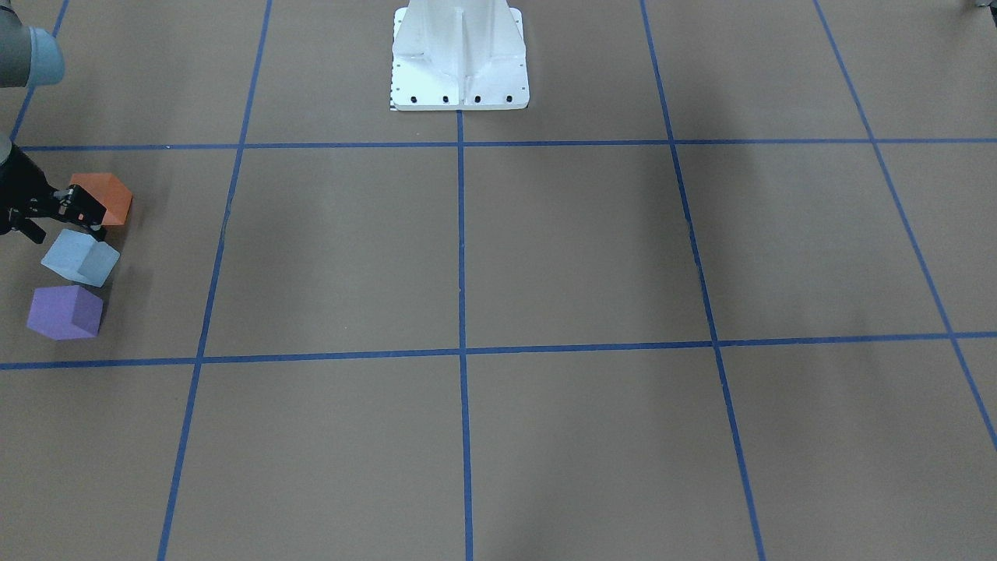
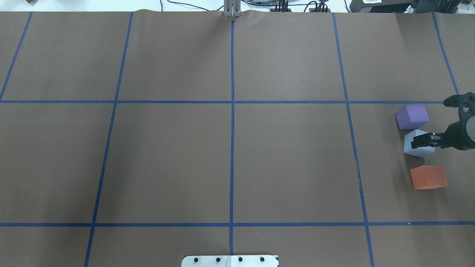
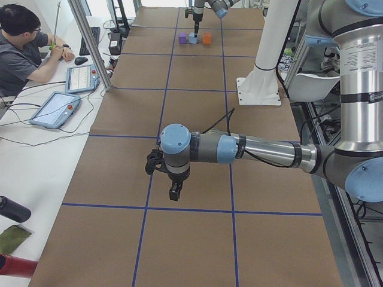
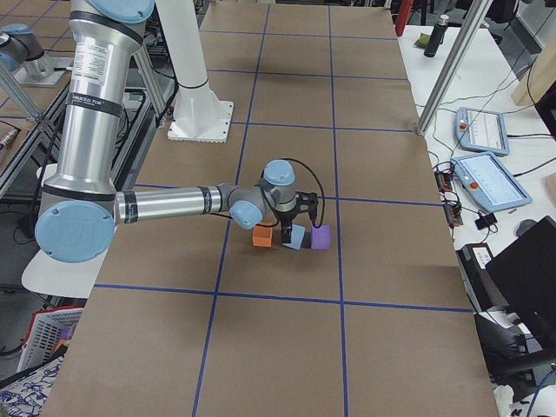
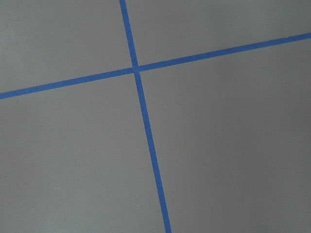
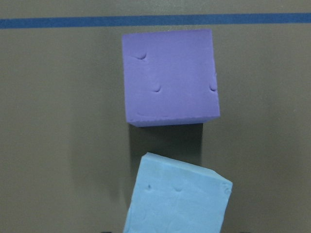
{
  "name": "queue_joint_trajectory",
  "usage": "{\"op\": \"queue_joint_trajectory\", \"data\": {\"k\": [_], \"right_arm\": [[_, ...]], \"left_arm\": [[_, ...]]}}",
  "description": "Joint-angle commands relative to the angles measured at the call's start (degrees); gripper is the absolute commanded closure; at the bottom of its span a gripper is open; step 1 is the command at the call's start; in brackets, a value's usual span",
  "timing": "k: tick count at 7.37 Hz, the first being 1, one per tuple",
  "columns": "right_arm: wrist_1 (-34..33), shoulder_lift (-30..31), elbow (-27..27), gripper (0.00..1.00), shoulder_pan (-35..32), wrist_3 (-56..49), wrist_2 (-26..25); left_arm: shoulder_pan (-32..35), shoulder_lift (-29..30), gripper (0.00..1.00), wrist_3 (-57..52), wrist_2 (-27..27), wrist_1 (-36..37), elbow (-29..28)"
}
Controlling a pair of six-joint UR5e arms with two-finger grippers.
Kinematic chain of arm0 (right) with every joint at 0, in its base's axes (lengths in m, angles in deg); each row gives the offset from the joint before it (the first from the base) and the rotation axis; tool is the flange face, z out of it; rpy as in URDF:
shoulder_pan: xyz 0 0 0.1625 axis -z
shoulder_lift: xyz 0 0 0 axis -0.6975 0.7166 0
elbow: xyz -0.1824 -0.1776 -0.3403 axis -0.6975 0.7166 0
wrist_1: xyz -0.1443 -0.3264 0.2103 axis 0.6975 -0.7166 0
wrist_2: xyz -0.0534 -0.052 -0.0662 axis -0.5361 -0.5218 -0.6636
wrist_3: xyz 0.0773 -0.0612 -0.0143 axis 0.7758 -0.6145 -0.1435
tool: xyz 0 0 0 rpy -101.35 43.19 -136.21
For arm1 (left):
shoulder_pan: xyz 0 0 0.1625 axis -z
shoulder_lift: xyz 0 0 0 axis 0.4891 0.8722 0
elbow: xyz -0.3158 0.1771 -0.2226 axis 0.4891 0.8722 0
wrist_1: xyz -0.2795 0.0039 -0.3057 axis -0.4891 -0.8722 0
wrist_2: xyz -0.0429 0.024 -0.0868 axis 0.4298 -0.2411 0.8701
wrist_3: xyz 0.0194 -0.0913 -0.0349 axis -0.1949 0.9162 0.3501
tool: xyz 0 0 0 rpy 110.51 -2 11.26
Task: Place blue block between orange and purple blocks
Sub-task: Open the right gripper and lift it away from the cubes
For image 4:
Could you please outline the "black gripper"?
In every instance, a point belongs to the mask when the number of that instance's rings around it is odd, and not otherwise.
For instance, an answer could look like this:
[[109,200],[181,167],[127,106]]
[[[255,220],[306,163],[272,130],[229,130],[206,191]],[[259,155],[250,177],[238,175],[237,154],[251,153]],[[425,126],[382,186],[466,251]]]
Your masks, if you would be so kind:
[[297,215],[298,210],[296,208],[292,208],[287,211],[275,211],[275,217],[281,225],[282,244],[288,244],[291,242],[293,220]]

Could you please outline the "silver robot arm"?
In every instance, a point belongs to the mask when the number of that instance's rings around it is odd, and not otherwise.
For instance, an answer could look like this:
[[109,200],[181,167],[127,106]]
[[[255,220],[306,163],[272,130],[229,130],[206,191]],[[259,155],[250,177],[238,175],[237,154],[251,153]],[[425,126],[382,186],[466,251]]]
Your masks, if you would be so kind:
[[190,1],[75,1],[69,26],[76,43],[56,172],[43,185],[36,242],[51,258],[79,263],[102,254],[116,226],[157,218],[227,212],[251,229],[267,214],[288,242],[301,195],[285,160],[268,162],[260,180],[168,191],[117,191],[111,179],[130,58],[157,14],[177,83],[173,140],[224,142],[233,105],[209,86],[194,5]]

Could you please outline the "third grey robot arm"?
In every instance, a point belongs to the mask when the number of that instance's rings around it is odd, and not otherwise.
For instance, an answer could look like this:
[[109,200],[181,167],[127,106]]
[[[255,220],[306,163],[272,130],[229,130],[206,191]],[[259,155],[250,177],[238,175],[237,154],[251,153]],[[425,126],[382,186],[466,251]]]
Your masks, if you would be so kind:
[[1,64],[21,85],[53,87],[72,63],[72,57],[50,56],[26,24],[1,28]]

